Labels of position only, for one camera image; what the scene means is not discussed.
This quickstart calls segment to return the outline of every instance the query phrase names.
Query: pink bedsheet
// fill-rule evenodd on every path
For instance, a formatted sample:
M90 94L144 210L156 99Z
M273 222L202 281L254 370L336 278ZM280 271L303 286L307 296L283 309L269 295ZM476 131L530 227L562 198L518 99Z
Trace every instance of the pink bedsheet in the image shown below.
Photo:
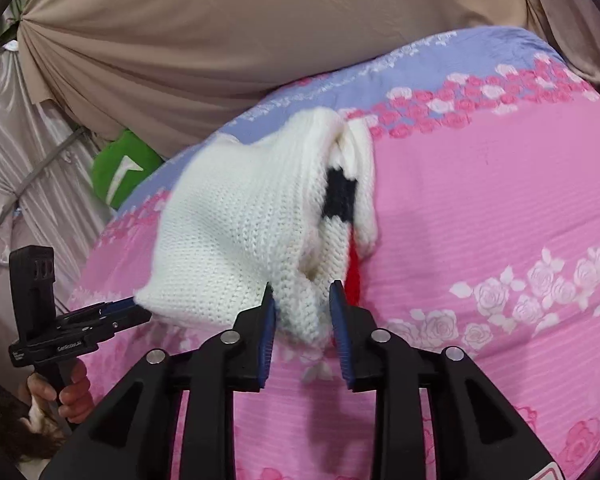
M362 303L414 346L465 348L575 479L600 449L600 98L579 84L535 100L509 89L502 113L465 104L429 134L377 130L381 240ZM167 198L107 229L75 306L145 284ZM149 349L208 335L157 322L118 334L86 357L96 396ZM240 480L368 478L374 396L346 390L333 350L276 344L263 392L236 397ZM426 442L432 473L428 423Z

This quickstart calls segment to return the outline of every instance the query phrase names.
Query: silver screw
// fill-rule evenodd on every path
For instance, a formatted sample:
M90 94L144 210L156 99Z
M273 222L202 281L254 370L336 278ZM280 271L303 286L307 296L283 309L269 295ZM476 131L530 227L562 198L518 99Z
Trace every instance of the silver screw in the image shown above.
M165 357L167 357L167 354L165 354L163 350L156 348L155 350L151 350L146 355L146 361L151 365L157 365L158 363L164 361Z
M220 335L220 341L222 341L225 345L232 345L240 341L240 334L238 334L235 330L227 330L226 332L222 332Z
M445 350L445 354L452 361L462 361L464 359L464 351L457 346L450 346Z
M391 334L382 328L378 328L371 333L371 339L376 343L386 343L391 339Z

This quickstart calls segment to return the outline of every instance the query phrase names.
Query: knitted fabric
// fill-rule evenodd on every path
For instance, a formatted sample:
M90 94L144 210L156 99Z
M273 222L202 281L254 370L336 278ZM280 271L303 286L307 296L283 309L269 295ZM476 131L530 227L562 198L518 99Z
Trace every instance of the knitted fabric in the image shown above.
M350 238L362 257L376 241L373 187L365 123L327 108L299 112L254 144L218 134L173 190L136 301L181 326L224 328L270 282L278 326L322 346Z

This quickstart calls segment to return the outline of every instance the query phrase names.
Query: green cushion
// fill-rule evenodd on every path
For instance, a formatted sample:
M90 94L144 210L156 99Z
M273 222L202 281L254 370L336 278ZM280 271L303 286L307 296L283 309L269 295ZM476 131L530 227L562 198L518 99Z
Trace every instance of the green cushion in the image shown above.
M136 186L163 162L160 155L126 129L93 161L93 190L103 202L117 210Z

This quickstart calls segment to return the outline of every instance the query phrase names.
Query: bed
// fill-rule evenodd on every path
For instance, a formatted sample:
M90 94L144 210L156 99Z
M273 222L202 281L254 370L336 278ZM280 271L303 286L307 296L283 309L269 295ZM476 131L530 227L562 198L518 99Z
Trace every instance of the bed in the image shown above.
M364 118L374 138L380 241L361 266L363 306L413 346L464 348L577 478L600 449L599 94L532 33L479 27L299 80L221 131L254 142L319 105ZM204 149L126 200L73 308L145 285L160 213ZM119 333L85 358L96 398L151 348L209 335L156 321ZM373 420L373 396L346 390L332 349L276 344L266 389L235 401L238 478L368 478Z

